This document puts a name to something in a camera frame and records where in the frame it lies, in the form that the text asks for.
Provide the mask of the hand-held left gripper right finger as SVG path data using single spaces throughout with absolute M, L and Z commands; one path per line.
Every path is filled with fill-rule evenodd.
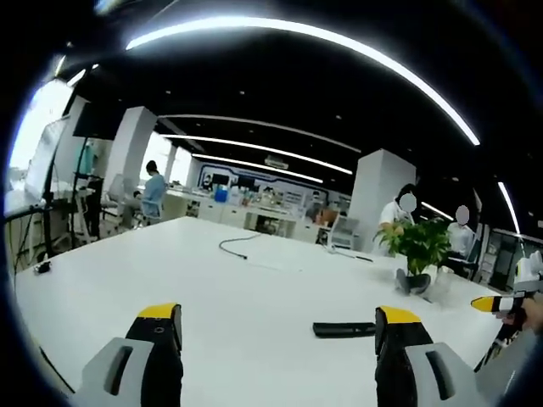
M 375 311 L 379 406 L 487 406 L 475 373 L 447 344 L 436 343 L 420 318 L 389 306 Z

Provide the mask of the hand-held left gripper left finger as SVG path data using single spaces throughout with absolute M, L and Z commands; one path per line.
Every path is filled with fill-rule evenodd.
M 111 339 L 83 369 L 72 406 L 179 406 L 182 306 L 142 310 L 124 337 Z

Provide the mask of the person's right hand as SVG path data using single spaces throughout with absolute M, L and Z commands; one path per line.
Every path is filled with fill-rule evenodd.
M 523 329 L 531 329 L 540 332 L 543 325 L 543 302 L 542 294 L 536 293 L 533 298 L 525 298 L 522 308 L 526 314 Z

